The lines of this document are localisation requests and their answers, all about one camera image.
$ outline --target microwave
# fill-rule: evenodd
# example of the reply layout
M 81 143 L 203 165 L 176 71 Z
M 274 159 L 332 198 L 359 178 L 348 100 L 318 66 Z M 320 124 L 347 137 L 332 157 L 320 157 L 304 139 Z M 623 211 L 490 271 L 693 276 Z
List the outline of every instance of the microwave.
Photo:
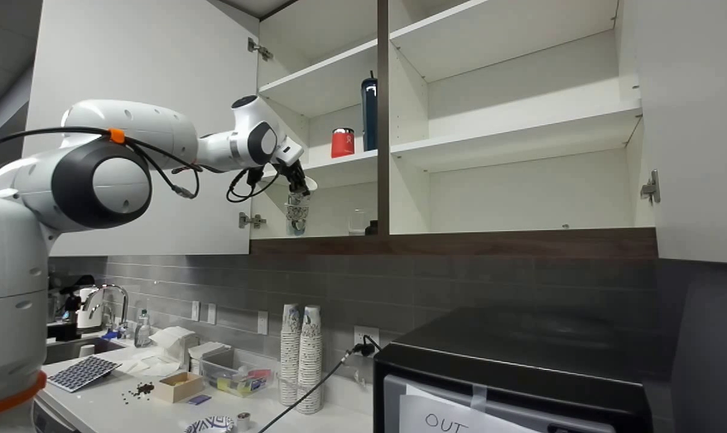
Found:
M 653 433 L 601 319 L 464 308 L 375 356 L 375 433 Z

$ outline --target robotic hand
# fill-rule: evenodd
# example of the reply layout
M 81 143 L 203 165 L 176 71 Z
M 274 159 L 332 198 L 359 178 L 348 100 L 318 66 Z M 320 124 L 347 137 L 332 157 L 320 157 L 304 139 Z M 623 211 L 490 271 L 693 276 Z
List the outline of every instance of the robotic hand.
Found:
M 287 139 L 279 118 L 256 95 L 233 104 L 233 129 L 199 139 L 186 116 L 133 100 L 79 100 L 62 127 L 16 137 L 40 133 L 68 134 L 57 151 L 0 169 L 0 425 L 11 425 L 11 409 L 44 386 L 38 366 L 46 353 L 51 243 L 68 230 L 111 229 L 143 217 L 152 199 L 150 165 L 182 198 L 197 195 L 203 169 L 240 169 L 233 186 L 249 175 L 256 187 L 268 164 L 288 178 L 292 195 L 311 192 L 300 146 Z M 193 169 L 194 190 L 168 179 L 162 169 L 173 165 Z

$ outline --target countertop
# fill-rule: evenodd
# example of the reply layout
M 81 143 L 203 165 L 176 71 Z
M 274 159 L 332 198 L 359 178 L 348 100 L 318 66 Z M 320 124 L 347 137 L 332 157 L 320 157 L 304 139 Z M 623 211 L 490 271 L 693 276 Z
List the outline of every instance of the countertop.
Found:
M 98 359 L 129 364 L 146 349 L 119 349 L 108 353 L 98 353 Z M 76 361 L 51 364 L 44 370 L 56 374 L 57 370 L 72 366 Z M 102 383 L 70 394 L 56 385 L 48 385 L 38 398 L 70 421 L 75 428 L 90 433 L 108 433 L 108 431 L 186 431 L 190 424 L 206 418 L 206 415 L 227 415 L 237 418 L 240 412 L 250 412 L 253 431 L 276 415 L 285 403 L 276 401 L 276 385 L 256 391 L 253 397 L 237 397 L 227 391 L 216 391 L 211 386 L 203 390 L 206 394 L 204 403 L 194 406 L 190 401 L 158 401 L 158 398 L 138 398 L 128 394 L 138 390 L 139 383 L 152 378 L 115 370 L 113 374 L 103 378 Z M 332 378 L 326 386 L 326 406 L 318 414 L 288 414 L 270 431 L 274 433 L 370 433 L 370 386 L 356 385 L 344 378 Z

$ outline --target microwave label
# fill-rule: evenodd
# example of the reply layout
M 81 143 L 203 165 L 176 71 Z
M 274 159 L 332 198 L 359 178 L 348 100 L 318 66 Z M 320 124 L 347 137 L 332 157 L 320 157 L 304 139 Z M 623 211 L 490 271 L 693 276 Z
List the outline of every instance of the microwave label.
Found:
M 401 394 L 400 414 L 400 433 L 534 433 L 433 394 Z

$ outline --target backsplash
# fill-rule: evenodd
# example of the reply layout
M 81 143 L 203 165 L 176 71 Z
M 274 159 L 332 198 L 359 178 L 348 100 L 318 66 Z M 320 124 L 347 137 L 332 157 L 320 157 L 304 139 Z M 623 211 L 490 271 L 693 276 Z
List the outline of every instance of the backsplash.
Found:
M 326 364 L 352 347 L 352 329 L 379 326 L 383 342 L 442 312 L 476 302 L 569 308 L 606 319 L 633 347 L 635 370 L 666 378 L 673 324 L 655 291 L 655 262 L 500 258 L 56 258 L 51 268 L 94 273 L 128 291 L 128 317 L 146 308 L 156 326 L 186 324 L 204 339 L 279 353 L 285 302 L 320 305 Z M 190 319 L 190 302 L 216 305 L 216 324 Z M 257 311 L 270 333 L 257 333 Z

